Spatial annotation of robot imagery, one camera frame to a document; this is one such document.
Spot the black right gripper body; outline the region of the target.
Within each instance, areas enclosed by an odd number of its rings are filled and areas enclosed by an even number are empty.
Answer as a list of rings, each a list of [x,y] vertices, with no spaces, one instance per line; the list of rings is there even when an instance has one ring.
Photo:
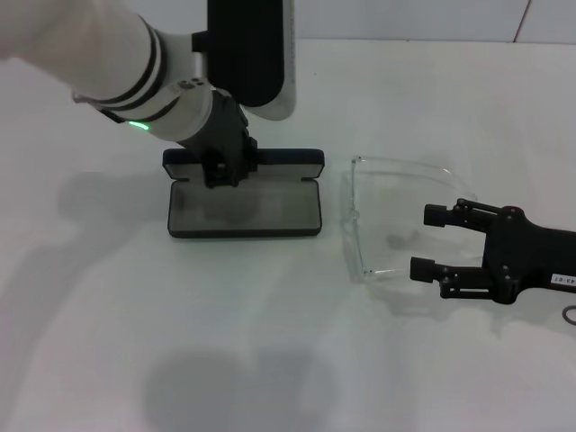
[[[503,207],[486,232],[482,266],[499,304],[531,288],[576,294],[576,232],[540,227],[521,209]]]

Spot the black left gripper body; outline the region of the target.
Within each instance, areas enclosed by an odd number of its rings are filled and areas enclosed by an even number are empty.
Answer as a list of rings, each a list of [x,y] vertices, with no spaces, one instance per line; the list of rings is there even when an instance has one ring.
[[[249,135],[242,108],[219,91],[213,90],[211,96],[211,110],[203,126],[178,144],[198,158],[252,158],[257,142]]]

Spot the black glasses case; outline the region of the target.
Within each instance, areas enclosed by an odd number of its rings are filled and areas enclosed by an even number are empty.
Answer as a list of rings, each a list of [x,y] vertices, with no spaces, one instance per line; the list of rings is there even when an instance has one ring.
[[[176,239],[315,237],[322,229],[317,179],[325,155],[315,148],[261,148],[257,171],[238,186],[209,189],[203,165],[183,148],[163,153],[173,180],[167,230]]]

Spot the clear white glasses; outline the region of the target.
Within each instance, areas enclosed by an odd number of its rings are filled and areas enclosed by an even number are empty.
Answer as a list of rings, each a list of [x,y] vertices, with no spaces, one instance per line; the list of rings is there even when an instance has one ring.
[[[424,224],[428,204],[477,196],[453,171],[423,162],[355,156],[344,176],[342,222],[353,275],[364,283],[407,279],[413,257],[477,266],[480,237]]]

